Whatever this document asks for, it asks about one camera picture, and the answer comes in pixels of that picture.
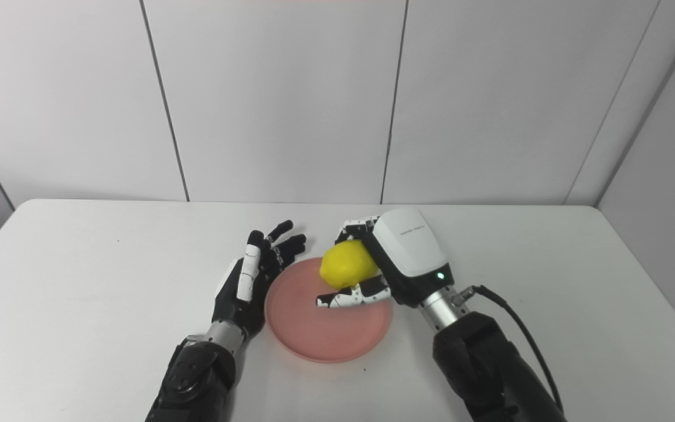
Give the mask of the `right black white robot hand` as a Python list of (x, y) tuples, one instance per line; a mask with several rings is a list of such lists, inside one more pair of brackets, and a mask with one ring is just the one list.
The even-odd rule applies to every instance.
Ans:
[(394, 298), (415, 309), (430, 307), (438, 297), (455, 296), (448, 258), (418, 209), (345, 221), (332, 251), (350, 245), (359, 246), (374, 268), (353, 276), (348, 286), (317, 296), (317, 307), (358, 307)]

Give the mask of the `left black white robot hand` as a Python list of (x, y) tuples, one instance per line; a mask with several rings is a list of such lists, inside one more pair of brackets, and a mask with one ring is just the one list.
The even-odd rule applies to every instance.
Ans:
[(212, 322), (233, 324), (244, 340), (257, 336), (265, 323), (264, 302), (273, 281), (305, 252), (307, 237), (298, 233), (278, 239), (294, 227), (288, 219), (269, 233), (252, 230), (243, 256), (234, 261), (215, 297)]

